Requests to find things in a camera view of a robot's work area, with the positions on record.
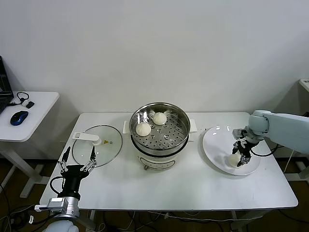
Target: laptop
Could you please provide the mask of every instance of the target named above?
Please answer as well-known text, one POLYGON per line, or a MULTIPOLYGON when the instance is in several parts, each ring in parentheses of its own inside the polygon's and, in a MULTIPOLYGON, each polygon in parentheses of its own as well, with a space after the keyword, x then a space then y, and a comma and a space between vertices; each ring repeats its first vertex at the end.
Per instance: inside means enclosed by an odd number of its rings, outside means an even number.
POLYGON ((14 98, 8 76, 4 69, 3 60, 0 56, 0 113, 5 109, 6 104, 14 98))

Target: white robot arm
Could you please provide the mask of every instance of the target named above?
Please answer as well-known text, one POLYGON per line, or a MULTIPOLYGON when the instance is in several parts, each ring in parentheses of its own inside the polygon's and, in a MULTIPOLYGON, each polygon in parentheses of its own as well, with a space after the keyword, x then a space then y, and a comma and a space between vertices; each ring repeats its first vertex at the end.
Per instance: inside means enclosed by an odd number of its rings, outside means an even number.
POLYGON ((252 147, 265 137, 292 150, 309 154, 309 118, 289 114, 275 114, 270 111, 256 110, 249 117, 245 129, 233 130, 233 154, 240 152, 238 166, 248 163, 252 147))

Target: computer mouse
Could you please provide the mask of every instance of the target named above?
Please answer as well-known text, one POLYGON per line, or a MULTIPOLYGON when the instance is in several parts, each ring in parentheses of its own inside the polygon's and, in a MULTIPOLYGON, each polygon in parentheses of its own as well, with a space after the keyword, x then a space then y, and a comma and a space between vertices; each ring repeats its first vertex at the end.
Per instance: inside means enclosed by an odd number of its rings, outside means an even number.
POLYGON ((22 122, 26 119, 26 117, 28 116, 29 112, 28 111, 19 111, 17 113, 15 113, 12 117, 11 117, 11 124, 13 126, 18 126, 20 124, 22 124, 22 122))

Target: floor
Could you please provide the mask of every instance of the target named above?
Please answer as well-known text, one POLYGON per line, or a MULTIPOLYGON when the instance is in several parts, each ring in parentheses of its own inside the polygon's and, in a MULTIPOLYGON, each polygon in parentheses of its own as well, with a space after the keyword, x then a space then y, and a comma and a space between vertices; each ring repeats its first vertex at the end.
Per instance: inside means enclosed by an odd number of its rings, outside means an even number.
MULTIPOLYGON (((284 168, 286 162, 279 161, 278 162, 281 168, 284 168)), ((30 162, 29 163, 32 167, 34 167, 37 163, 30 162)), ((47 163, 42 170, 42 175, 50 175, 53 171, 55 166, 55 162, 47 163)), ((0 159, 0 183, 5 178, 6 174, 8 173, 9 169, 11 168, 11 164, 5 160, 0 159)), ((291 162, 287 173, 297 172, 298 169, 296 165, 291 162)), ((5 186, 5 192, 9 199, 9 206, 10 209, 13 210, 22 205, 30 205, 30 204, 38 204, 41 194, 44 191, 43 185, 36 185, 32 190, 31 194, 27 199, 19 198, 19 194, 23 188, 23 186, 27 182, 27 177, 20 171, 16 170, 11 177, 10 181, 5 186)), ((307 232, 309 231, 309 186, 307 182, 290 182, 290 185, 295 192, 299 205, 293 209, 285 209, 283 213, 286 215, 296 218, 298 220, 307 221, 305 222, 298 222, 293 219, 287 218, 284 216, 280 211, 273 210, 266 214, 263 218, 257 219, 251 222, 247 228, 243 228, 243 231, 246 232, 247 229, 249 232, 272 232, 272 231, 280 231, 280 232, 290 232, 290 231, 297 231, 297 232, 307 232)), ((4 194, 0 194, 0 218, 5 216, 8 213, 7 203, 4 197, 4 194)), ((48 216, 47 212, 31 213, 34 216, 34 221, 38 221, 44 219, 48 216)), ((88 211, 81 211, 81 214, 87 216, 90 214, 88 211)), ((128 212, 124 211, 99 211, 96 212, 95 222, 97 226, 99 226, 102 222, 106 223, 106 228, 104 231, 115 232, 120 231, 116 228, 126 229, 131 221, 130 215, 128 212)), ((201 212, 196 216, 187 215, 185 212, 172 212, 171 215, 175 215, 177 217, 185 217, 185 218, 215 218, 215 219, 226 219, 231 218, 230 212, 221 211, 221 212, 201 212)), ((150 221, 154 221, 150 223, 148 226, 153 228, 144 226, 140 228, 138 231, 140 232, 150 232, 150 231, 158 231, 158 232, 165 232, 165 231, 179 231, 179 232, 201 232, 201 231, 210 231, 210 232, 229 232, 230 230, 230 222, 204 222, 204 223, 197 223, 197 222, 186 222, 180 221, 176 218, 168 218, 164 219, 163 216, 157 217, 157 214, 150 214, 149 212, 136 212, 134 215, 135 227, 136 229, 139 228, 142 224, 146 224, 150 221)), ((52 220, 48 221, 48 223, 37 231, 42 231, 43 228, 51 223, 52 220)), ((0 226, 3 225, 1 231, 4 232, 4 229, 7 221, 0 221, 0 226)), ((31 232, 35 230, 38 226, 27 224, 25 227, 19 229, 19 232, 31 232)), ((84 232, 85 228, 81 225, 78 225, 80 232, 84 232)), ((130 225, 128 231, 134 231, 134 223, 130 225)))

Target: white table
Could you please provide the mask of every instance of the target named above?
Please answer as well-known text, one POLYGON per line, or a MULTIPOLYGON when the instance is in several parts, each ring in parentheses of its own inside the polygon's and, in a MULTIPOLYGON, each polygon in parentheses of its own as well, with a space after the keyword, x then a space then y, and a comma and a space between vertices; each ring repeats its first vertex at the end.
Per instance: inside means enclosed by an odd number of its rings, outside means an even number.
MULTIPOLYGON (((29 94, 29 99, 35 103, 33 107, 27 109, 22 105, 8 106, 0 113, 0 142, 2 142, 0 143, 1 154, 13 164, 13 167, 2 182, 2 186, 5 186, 15 168, 19 168, 29 177, 29 181, 20 194, 21 198, 28 197, 34 184, 47 184, 49 177, 40 176, 39 173, 42 170, 43 165, 39 164, 35 169, 31 168, 14 151, 14 144, 12 144, 12 142, 24 142, 28 140, 59 98, 59 94, 56 92, 26 91, 26 93, 29 94), (19 126, 12 126, 10 124, 11 117, 14 113, 21 110, 28 111, 28 117, 19 126)), ((17 92, 14 92, 15 98, 12 101, 18 103, 20 101, 16 94, 17 92)))
MULTIPOLYGON (((297 198, 273 156, 263 158, 259 168, 248 176, 226 174, 206 158, 201 142, 205 129, 217 125, 243 128, 248 123, 248 113, 188 113, 188 116, 195 119, 197 138, 179 153, 171 169, 144 170, 137 159, 139 151, 129 135, 123 135, 118 156, 109 164, 95 168, 82 180, 79 208, 154 211, 261 209, 260 214, 263 214, 264 210, 297 206, 297 198)), ((64 151, 72 147, 74 132, 95 125, 110 125, 122 131, 124 121, 130 117, 131 113, 81 114, 64 151)), ((256 150, 260 154, 270 152, 265 141, 256 150)), ((68 164, 76 164, 71 153, 68 164)), ((56 166, 52 177, 59 175, 60 168, 56 166)), ((61 190, 61 181, 55 181, 53 185, 61 190)), ((56 194, 47 185, 40 203, 47 203, 52 197, 56 194)))

